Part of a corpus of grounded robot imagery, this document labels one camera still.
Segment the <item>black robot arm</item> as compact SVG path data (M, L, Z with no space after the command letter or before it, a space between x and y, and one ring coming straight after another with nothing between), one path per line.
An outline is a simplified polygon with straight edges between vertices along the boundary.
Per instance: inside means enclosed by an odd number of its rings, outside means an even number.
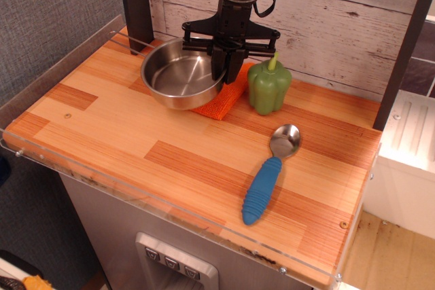
M206 52L211 57L212 78L233 83L250 55L273 57L280 32L250 20L272 13L276 0L219 0L210 18L185 22L183 49Z

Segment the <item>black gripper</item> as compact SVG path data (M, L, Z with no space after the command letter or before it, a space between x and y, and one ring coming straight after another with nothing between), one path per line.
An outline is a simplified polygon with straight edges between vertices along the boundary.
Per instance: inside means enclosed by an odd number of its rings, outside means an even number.
M183 49L211 56L212 78L233 83L248 55L272 56L280 33L250 20L252 1L219 0L210 18L182 24Z

